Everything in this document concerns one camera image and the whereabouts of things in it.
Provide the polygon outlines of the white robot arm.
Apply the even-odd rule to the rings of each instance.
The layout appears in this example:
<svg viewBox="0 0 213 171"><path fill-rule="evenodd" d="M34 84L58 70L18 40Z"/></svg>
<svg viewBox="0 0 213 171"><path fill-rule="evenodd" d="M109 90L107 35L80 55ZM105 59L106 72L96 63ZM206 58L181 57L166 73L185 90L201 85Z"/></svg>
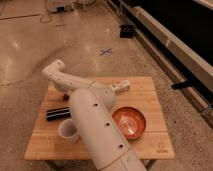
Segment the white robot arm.
<svg viewBox="0 0 213 171"><path fill-rule="evenodd" d="M119 130L110 110L116 104L115 90L107 84L63 72L55 60L42 70L59 91L70 94L71 118L99 171L147 171Z"/></svg>

